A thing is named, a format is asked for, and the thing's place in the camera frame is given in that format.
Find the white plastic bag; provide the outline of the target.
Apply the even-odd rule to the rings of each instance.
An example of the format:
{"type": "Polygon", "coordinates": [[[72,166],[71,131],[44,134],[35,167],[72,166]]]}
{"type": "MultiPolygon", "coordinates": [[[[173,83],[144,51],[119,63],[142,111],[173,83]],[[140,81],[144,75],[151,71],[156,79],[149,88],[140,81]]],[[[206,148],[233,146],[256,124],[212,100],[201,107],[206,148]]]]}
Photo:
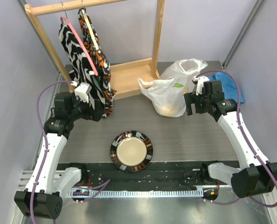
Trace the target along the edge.
{"type": "Polygon", "coordinates": [[[147,82],[139,78],[140,91],[151,100],[159,115],[180,117],[186,111],[184,94],[193,91],[193,77],[207,66],[207,62],[195,58],[178,60],[166,68],[159,79],[147,82]]]}

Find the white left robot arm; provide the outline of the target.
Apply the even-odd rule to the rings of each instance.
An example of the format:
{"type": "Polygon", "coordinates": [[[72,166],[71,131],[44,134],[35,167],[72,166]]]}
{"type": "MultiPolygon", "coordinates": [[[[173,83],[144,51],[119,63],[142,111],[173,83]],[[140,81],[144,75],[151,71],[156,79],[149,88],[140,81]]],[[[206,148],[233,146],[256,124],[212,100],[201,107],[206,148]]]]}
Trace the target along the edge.
{"type": "Polygon", "coordinates": [[[51,115],[42,125],[43,143],[32,176],[25,189],[14,196],[23,215],[30,217],[33,223],[36,218],[56,220],[68,192],[88,182],[89,174],[82,163],[71,163],[58,180],[54,180],[54,176],[74,122],[78,119],[99,121],[102,114],[100,100],[88,93],[56,94],[51,115]]]}

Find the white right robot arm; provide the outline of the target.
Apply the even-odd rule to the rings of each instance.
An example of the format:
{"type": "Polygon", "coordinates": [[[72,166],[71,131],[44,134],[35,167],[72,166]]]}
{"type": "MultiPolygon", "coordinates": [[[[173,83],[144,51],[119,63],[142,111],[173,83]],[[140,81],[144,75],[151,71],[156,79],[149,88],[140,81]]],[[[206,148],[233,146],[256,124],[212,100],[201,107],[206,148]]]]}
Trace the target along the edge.
{"type": "Polygon", "coordinates": [[[198,114],[208,113],[227,135],[239,161],[239,168],[222,162],[203,165],[200,179],[204,184],[215,180],[230,185],[239,198],[269,193],[277,180],[277,163],[271,163],[254,142],[237,109],[234,99],[225,99],[222,83],[207,77],[194,78],[194,90],[184,95],[188,115],[192,106],[198,114]]]}

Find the blue bucket hat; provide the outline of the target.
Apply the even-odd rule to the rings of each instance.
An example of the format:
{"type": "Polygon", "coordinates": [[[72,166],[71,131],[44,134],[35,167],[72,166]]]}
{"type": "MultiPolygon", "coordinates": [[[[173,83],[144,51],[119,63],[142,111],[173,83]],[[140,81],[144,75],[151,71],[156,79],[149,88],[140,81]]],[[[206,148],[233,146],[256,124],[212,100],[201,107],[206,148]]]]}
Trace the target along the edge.
{"type": "Polygon", "coordinates": [[[225,99],[233,99],[238,102],[237,87],[230,76],[222,72],[216,72],[208,77],[210,81],[219,80],[222,84],[225,99]]]}

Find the black white zebra garment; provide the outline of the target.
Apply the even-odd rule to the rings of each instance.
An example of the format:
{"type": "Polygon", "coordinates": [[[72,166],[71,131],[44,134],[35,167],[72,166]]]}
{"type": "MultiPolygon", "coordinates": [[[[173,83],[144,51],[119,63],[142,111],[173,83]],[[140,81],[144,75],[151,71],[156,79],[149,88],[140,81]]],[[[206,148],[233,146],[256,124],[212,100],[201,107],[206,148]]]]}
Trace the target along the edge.
{"type": "Polygon", "coordinates": [[[61,22],[59,39],[73,67],[73,70],[69,72],[71,80],[79,84],[88,83],[100,91],[100,80],[94,75],[85,53],[66,22],[61,22]]]}

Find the orange black patterned garment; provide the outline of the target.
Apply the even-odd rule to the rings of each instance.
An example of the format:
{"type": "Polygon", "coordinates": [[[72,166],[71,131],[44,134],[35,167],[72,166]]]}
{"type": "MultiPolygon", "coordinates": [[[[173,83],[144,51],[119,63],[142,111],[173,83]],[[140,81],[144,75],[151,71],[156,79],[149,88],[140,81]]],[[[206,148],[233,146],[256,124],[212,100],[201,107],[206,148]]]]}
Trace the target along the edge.
{"type": "Polygon", "coordinates": [[[88,20],[90,22],[90,25],[92,27],[92,30],[95,35],[95,39],[97,44],[99,45],[99,51],[96,51],[95,46],[92,42],[91,36],[89,34],[89,30],[87,27],[87,24],[85,23],[85,20],[83,18],[83,14],[80,9],[78,11],[78,20],[80,23],[81,31],[83,34],[83,44],[85,48],[88,51],[88,54],[90,55],[97,71],[98,71],[98,78],[100,80],[100,87],[105,97],[105,114],[103,114],[103,117],[106,118],[111,115],[113,111],[113,100],[115,98],[115,95],[117,93],[116,90],[114,90],[111,87],[111,65],[108,59],[106,58],[104,52],[101,49],[100,43],[99,43],[99,37],[94,29],[94,26],[91,22],[90,17],[88,16],[88,20]]]}

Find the wooden clothes rack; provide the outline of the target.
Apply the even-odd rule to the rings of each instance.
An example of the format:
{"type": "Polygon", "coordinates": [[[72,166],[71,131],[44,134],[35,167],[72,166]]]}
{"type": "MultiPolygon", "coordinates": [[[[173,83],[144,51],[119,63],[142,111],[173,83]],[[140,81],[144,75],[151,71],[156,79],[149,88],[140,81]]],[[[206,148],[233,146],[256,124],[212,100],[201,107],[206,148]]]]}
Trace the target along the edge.
{"type": "MultiPolygon", "coordinates": [[[[49,36],[47,35],[43,25],[41,24],[38,16],[53,14],[63,11],[69,11],[74,9],[79,9],[83,7],[92,7],[104,4],[115,3],[114,0],[73,0],[65,3],[57,3],[51,5],[45,5],[40,7],[33,7],[30,4],[25,4],[25,12],[30,18],[31,22],[35,26],[37,32],[39,33],[42,41],[51,54],[54,62],[56,63],[59,72],[65,78],[65,80],[70,81],[67,70],[65,69],[63,63],[60,60],[58,53],[56,52],[49,36]]],[[[159,78],[159,73],[157,71],[157,62],[159,54],[159,42],[164,14],[163,0],[157,1],[157,11],[156,11],[156,21],[155,21],[155,31],[154,31],[154,41],[153,41],[153,51],[152,57],[147,59],[136,60],[127,63],[121,63],[111,66],[111,84],[113,89],[117,91],[115,99],[121,99],[126,97],[135,96],[141,93],[138,84],[138,78],[145,81],[151,82],[159,78]]]]}

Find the pink hanger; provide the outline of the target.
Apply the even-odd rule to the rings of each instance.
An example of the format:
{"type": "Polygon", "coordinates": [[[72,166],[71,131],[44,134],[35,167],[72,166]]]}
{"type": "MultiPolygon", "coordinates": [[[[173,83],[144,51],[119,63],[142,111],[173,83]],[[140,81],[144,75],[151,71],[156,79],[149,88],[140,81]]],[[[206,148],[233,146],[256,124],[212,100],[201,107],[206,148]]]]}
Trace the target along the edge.
{"type": "Polygon", "coordinates": [[[85,53],[85,55],[86,55],[86,57],[87,57],[87,59],[88,59],[90,65],[91,65],[91,67],[92,67],[92,69],[93,69],[93,72],[94,72],[94,75],[95,75],[95,76],[98,76],[97,69],[96,69],[96,67],[95,67],[95,65],[94,65],[94,63],[93,63],[93,61],[92,61],[90,55],[88,54],[87,49],[85,48],[85,46],[84,46],[84,44],[83,44],[81,38],[79,37],[79,35],[78,35],[77,32],[75,31],[75,29],[73,28],[73,26],[72,26],[72,24],[70,23],[70,21],[68,20],[68,18],[66,18],[65,16],[61,16],[61,22],[62,22],[62,23],[63,23],[63,22],[66,22],[66,24],[68,25],[68,27],[71,29],[72,33],[74,34],[75,38],[77,39],[79,45],[81,46],[83,52],[85,53]]]}

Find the patterned round plate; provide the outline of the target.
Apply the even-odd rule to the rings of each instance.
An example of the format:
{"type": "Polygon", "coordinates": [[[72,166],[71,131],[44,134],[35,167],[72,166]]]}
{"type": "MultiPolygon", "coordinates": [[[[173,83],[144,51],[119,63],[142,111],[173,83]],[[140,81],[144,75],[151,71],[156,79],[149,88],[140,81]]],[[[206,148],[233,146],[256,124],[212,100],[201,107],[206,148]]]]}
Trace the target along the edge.
{"type": "Polygon", "coordinates": [[[151,140],[140,131],[126,131],[111,143],[110,156],[113,164],[124,172],[143,170],[153,157],[151,140]]]}

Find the cream hanger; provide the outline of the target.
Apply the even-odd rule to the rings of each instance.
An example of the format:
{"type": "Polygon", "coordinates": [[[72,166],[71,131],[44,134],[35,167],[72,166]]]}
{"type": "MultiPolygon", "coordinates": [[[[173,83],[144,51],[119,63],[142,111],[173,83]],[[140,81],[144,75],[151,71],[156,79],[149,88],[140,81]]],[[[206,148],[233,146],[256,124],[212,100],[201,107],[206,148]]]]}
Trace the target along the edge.
{"type": "Polygon", "coordinates": [[[86,12],[84,11],[84,9],[82,9],[81,12],[83,14],[83,18],[85,20],[85,23],[87,24],[87,27],[88,27],[88,30],[89,30],[89,34],[91,36],[92,42],[93,42],[93,44],[95,46],[95,49],[96,49],[96,51],[99,51],[99,45],[96,42],[94,32],[93,32],[92,27],[90,25],[90,22],[88,20],[88,16],[87,16],[86,12]]]}

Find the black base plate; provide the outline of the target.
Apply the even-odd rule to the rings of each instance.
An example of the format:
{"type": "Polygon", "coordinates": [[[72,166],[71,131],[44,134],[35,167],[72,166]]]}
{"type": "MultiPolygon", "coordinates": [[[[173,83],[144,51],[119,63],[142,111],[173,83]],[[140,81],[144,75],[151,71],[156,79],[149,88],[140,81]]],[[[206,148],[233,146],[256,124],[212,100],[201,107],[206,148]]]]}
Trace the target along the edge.
{"type": "Polygon", "coordinates": [[[138,172],[125,172],[110,163],[86,163],[88,177],[85,185],[98,186],[107,180],[105,190],[110,191],[172,191],[191,190],[197,186],[216,184],[222,181],[205,181],[200,176],[202,165],[211,161],[152,161],[138,172]]]}

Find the perforated metal rail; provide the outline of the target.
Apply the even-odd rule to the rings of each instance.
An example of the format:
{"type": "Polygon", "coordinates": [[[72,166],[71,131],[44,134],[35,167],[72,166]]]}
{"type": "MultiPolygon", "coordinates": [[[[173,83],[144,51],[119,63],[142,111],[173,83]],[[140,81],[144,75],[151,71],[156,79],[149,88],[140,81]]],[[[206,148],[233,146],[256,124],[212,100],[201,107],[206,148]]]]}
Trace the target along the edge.
{"type": "MultiPolygon", "coordinates": [[[[72,189],[66,197],[88,198],[97,194],[97,190],[72,189]]],[[[203,189],[184,191],[101,191],[96,198],[168,198],[203,197],[203,189]]]]}

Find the aluminium corner frame post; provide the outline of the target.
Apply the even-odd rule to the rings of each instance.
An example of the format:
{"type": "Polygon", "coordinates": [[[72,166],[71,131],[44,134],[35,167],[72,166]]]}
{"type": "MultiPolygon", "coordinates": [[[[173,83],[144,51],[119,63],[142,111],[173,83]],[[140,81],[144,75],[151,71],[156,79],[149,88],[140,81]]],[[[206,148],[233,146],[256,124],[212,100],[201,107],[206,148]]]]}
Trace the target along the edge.
{"type": "Polygon", "coordinates": [[[265,2],[266,2],[266,0],[256,0],[255,1],[253,8],[251,9],[249,15],[247,16],[246,21],[244,22],[229,53],[227,54],[225,61],[222,63],[222,67],[224,70],[227,69],[227,66],[231,62],[233,56],[235,55],[236,51],[238,50],[241,42],[243,41],[243,39],[246,36],[249,29],[251,28],[253,22],[255,21],[256,17],[258,16],[258,14],[261,11],[262,7],[264,6],[265,2]]]}

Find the left aluminium frame post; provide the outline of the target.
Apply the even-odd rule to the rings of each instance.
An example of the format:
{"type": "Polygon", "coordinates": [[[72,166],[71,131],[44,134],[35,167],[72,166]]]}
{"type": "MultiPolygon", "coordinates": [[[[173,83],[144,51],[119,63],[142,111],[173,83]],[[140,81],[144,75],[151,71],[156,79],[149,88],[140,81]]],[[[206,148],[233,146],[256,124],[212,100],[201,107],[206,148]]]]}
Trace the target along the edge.
{"type": "Polygon", "coordinates": [[[32,27],[33,31],[35,32],[35,35],[37,36],[37,38],[38,38],[38,40],[39,40],[41,46],[44,48],[45,52],[47,53],[48,58],[50,59],[51,63],[54,65],[54,67],[56,68],[57,72],[59,72],[59,69],[58,69],[56,63],[54,62],[54,60],[53,60],[51,54],[48,52],[48,49],[47,49],[47,47],[45,46],[44,42],[42,41],[42,39],[41,39],[39,33],[37,32],[37,30],[36,30],[36,28],[35,28],[35,26],[33,25],[33,23],[31,22],[30,18],[28,17],[28,15],[27,15],[26,12],[25,12],[24,5],[26,4],[26,1],[25,1],[25,0],[16,0],[16,1],[17,1],[18,5],[20,6],[22,12],[25,14],[25,17],[27,18],[28,22],[30,23],[30,26],[32,27]]]}

